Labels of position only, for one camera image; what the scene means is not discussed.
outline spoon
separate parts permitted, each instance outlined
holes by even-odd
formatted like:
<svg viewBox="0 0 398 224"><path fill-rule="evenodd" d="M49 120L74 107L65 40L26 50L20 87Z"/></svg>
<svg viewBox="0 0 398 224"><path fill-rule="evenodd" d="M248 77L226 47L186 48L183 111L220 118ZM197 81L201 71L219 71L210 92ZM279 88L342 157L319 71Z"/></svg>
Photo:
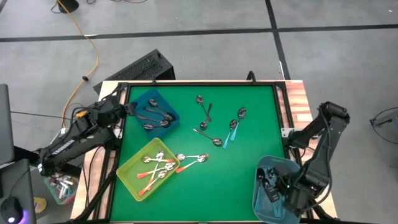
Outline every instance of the spoon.
<svg viewBox="0 0 398 224"><path fill-rule="evenodd" d="M205 107L203 106L203 97L201 97L201 95L197 95L197 103L201 105L201 107L203 108L203 110L205 111L206 114L206 118L209 122L211 122L211 118L209 116L209 114L207 113Z"/></svg>
<svg viewBox="0 0 398 224"><path fill-rule="evenodd" d="M186 156L184 154L177 154L175 155L175 157L179 160L179 161L183 161L186 158L199 158L200 156Z"/></svg>
<svg viewBox="0 0 398 224"><path fill-rule="evenodd" d="M150 187L156 182L156 180L163 179L166 175L167 175L167 170L160 171L160 172L157 174L157 178L156 178L153 182L151 182L148 186L146 186L144 189L142 189L142 190L139 192L139 195L140 195L140 196L143 196L144 193L145 193L147 190L149 190Z"/></svg>
<svg viewBox="0 0 398 224"><path fill-rule="evenodd" d="M166 110L163 110L162 108L159 108L159 107L157 106L157 102L156 102L154 99L149 99L149 100L148 100L148 103L149 103L149 105L150 105L151 107L157 108L157 109L163 111L164 113L168 113Z"/></svg>
<svg viewBox="0 0 398 224"><path fill-rule="evenodd" d="M144 110L152 112L152 113L163 115L164 119L166 119L166 120L169 120L169 121L173 120L173 117L171 117L171 115L169 115L168 113L160 113L160 112L158 112L156 110L153 110L153 109L150 109L150 108L144 108Z"/></svg>
<svg viewBox="0 0 398 224"><path fill-rule="evenodd" d="M144 178L144 177L148 176L149 174L151 174L151 173L153 173L153 172L160 171L160 170L170 171L170 170L174 169L174 167L175 167L175 162L168 162L168 163L166 163L166 165L164 165L164 167L162 167L162 168L159 168L159 169L156 169L156 170L152 170L152 171L148 171L148 172L143 172L143 173L137 174L137 178L138 178L138 179Z"/></svg>
<svg viewBox="0 0 398 224"><path fill-rule="evenodd" d="M148 121L158 122L162 127L168 126L170 124L169 121L167 121L167 120L158 121L158 120L155 120L155 119L152 119L152 118L144 117L143 115L139 115L139 114L137 114L136 116L137 116L138 119L146 119Z"/></svg>
<svg viewBox="0 0 398 224"><path fill-rule="evenodd" d="M159 163L160 163L159 160L163 159L163 157L164 157L164 151L163 151L163 150L160 150L160 151L156 154L157 163L156 163L155 169L157 169L157 166L159 166ZM149 182L148 182L148 186L149 186L149 187L148 187L147 190L150 190L150 183L152 183L152 181L154 180L154 178L155 178L155 173L156 173L156 172L152 173L152 177L150 177L150 179L149 179Z"/></svg>
<svg viewBox="0 0 398 224"><path fill-rule="evenodd" d="M209 110L207 111L208 114L210 113L210 110L211 110L212 106L213 106L213 103L210 103L209 104ZM207 118L205 118L205 120L202 121L199 126L200 126L200 129L206 130L206 128L207 128Z"/></svg>
<svg viewBox="0 0 398 224"><path fill-rule="evenodd" d="M150 158L149 156L144 156L141 159L141 161L143 163L148 163L148 162L151 162L151 161L156 161L156 162L174 162L173 159L153 159L153 158Z"/></svg>
<svg viewBox="0 0 398 224"><path fill-rule="evenodd" d="M176 173L181 173L181 172L184 171L186 168L188 168L188 167L194 165L194 163L196 163L196 162L205 162L205 161L207 160L207 158L209 158L209 155L208 155L208 154L201 155L201 156L198 157L198 159L197 159L196 161L193 161L193 162L191 162L190 164L188 164L188 165L186 165L186 166L184 166L184 167L178 168L178 169L176 170Z"/></svg>
<svg viewBox="0 0 398 224"><path fill-rule="evenodd" d="M213 144L214 144L215 146L221 146L221 145L223 144L222 140L219 139L219 138L211 138L211 137L209 137L207 134L205 134L205 133L203 133L203 132L197 130L196 128L194 128L193 130L196 131L197 133L199 133L199 134L205 136L205 137L210 138L210 139L213 141Z"/></svg>
<svg viewBox="0 0 398 224"><path fill-rule="evenodd" d="M235 140L236 130L238 130L239 122L241 122L241 119L243 119L245 116L246 116L246 108L239 109L239 111L238 111L238 123L236 125L234 133L232 133L231 141Z"/></svg>
<svg viewBox="0 0 398 224"><path fill-rule="evenodd" d="M229 135L231 134L231 131L232 131L234 128L236 128L236 125L237 125L236 123L237 123L237 121L236 121L235 119L233 119L233 120L230 122L230 124L229 124L229 133L228 133L228 136L226 137L226 140L225 140L225 142L224 142L223 149L226 149L226 147L227 147L227 145L228 145Z"/></svg>
<svg viewBox="0 0 398 224"><path fill-rule="evenodd" d="M154 126L153 124L144 124L144 129L152 131L154 128L164 128L163 126Z"/></svg>

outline green mat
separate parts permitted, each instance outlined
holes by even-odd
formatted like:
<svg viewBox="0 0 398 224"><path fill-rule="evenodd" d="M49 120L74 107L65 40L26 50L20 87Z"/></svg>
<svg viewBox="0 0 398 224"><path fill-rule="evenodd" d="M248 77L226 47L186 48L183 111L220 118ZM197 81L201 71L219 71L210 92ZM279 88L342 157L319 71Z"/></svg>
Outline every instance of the green mat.
<svg viewBox="0 0 398 224"><path fill-rule="evenodd" d="M132 87L133 101L152 87ZM258 160L266 155L283 157L280 128L271 86L176 86L157 87L181 117L180 126L162 138L174 153L187 156L208 153L206 162L173 174L150 197L134 200L117 179L111 212L112 222L121 221L243 221L258 220L252 210L254 178ZM205 114L195 101L213 103L208 135L223 141L229 122L240 107L247 109L234 142L227 149L195 133ZM135 117L127 117L119 165L124 164L150 139ZM182 161L181 166L193 162Z"/></svg>

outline yellow plastic tray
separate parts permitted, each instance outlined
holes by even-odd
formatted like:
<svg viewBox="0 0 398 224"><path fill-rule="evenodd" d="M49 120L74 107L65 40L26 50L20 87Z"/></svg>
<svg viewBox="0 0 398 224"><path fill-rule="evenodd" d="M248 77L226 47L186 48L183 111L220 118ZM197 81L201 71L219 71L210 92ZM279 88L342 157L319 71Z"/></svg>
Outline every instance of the yellow plastic tray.
<svg viewBox="0 0 398 224"><path fill-rule="evenodd" d="M166 177L163 179L157 180L151 187L150 190L140 196L139 192L145 188L152 177L152 174L138 179L137 174L151 171L155 169L156 161L152 161L150 163L143 163L141 159L144 156L149 156L151 158L155 158L156 154L160 151L164 151L164 159L173 159L175 161L175 168L173 170L168 171ZM159 163L158 168L163 167L165 162ZM168 147L159 139L154 138L150 141L146 146L144 146L139 152L137 152L133 157L131 157L127 162L125 162L121 167L119 167L116 171L116 175L120 178L122 183L127 187L130 191L130 194L136 199L138 202L144 200L148 196L150 196L160 185L163 184L180 166L180 161L174 156L174 154L168 149Z"/></svg>

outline blue plastic tray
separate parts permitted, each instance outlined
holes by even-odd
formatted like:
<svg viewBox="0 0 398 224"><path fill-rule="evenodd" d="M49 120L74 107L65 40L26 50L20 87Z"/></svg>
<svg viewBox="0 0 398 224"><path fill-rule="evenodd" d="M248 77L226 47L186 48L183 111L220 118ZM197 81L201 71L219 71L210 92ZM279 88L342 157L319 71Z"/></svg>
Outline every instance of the blue plastic tray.
<svg viewBox="0 0 398 224"><path fill-rule="evenodd" d="M264 171L268 168L273 168L277 164L285 164L290 171L299 171L300 167L295 162L274 156L264 156L260 159L257 168L263 168ZM268 199L264 189L260 188L260 183L254 175L254 192L253 192L253 210L254 214L265 223L270 224L295 224L300 222L300 218L294 213L286 210L283 207L284 197L280 195L280 199L274 203Z"/></svg>
<svg viewBox="0 0 398 224"><path fill-rule="evenodd" d="M156 89L148 90L147 92L145 92L144 94L142 94L141 96L139 96L137 99L135 99L133 101L133 103L137 103L137 106L136 106L137 114L145 116L147 118L156 119L158 121L161 121L164 119L164 116L161 114L156 114L156 113L152 113L152 112L144 110L144 108L146 107L146 108L151 108L153 110L159 111L157 108L153 108L150 106L150 104L148 103L148 101L150 99L154 99L157 102L157 105L159 108L166 110L174 117L174 120L171 122L171 125L166 128L154 128L152 131L146 130L146 133L150 139L161 138L162 136L165 136L167 133L169 133L171 130L173 130L180 124L180 116L167 103L167 101L162 97L162 95L160 95L160 93ZM159 123L156 123L155 121L138 119L137 116L136 116L136 119L141 124L142 128L144 128L144 124L153 124L155 126L160 125Z"/></svg>

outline black metal frame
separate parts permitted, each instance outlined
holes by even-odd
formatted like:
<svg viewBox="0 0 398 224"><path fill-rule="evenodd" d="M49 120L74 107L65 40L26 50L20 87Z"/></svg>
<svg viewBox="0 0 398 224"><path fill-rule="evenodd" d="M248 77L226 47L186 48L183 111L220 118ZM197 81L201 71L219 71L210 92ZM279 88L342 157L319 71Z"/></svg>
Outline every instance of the black metal frame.
<svg viewBox="0 0 398 224"><path fill-rule="evenodd" d="M223 81L220 81L220 82L184 83L184 82L175 81L175 82L170 82L170 83L164 83L164 82L159 83L159 82L156 82L156 80L153 80L152 82L145 82L145 83L128 83L124 102L128 103L131 88L135 87L135 86L153 86L153 87L155 87L155 86L271 86L272 90L273 90L273 95L274 95L275 108L277 110L277 119L278 119L279 129L284 128L284 122L283 122L282 112L280 110L279 96L278 96L278 92L277 92L278 89L280 89L282 91L289 126L291 128L293 128L294 125L293 125L292 113L291 113L290 106L289 106L289 99L287 98L287 89L286 89L285 82L257 82L252 71L249 72L247 80L251 80L251 82L245 82L245 81L243 81L243 82L228 82L228 81L223 82ZM126 120L123 120L121 123L122 126L120 127L122 129L123 133L124 133L125 122L126 122ZM285 158L291 159L289 151L287 149L283 149L283 153L284 153ZM105 155L105 158L104 158L105 161L103 163L100 180L105 179L106 170L108 168L109 156L110 156L110 154ZM294 154L294 157L295 157L295 160L299 164L302 164L299 152L298 152L298 154ZM119 159L120 159L120 151L116 151L114 162L119 163ZM105 219L107 219L107 220L110 219L110 215L111 215L111 211L112 211L115 184L116 184L116 177L112 181L112 183L110 185L110 189L109 189L108 203L106 205L106 213L105 213ZM96 210L94 213L95 215L93 217L94 219L98 218L99 211L100 211L99 208L100 208L100 203L96 207Z"/></svg>

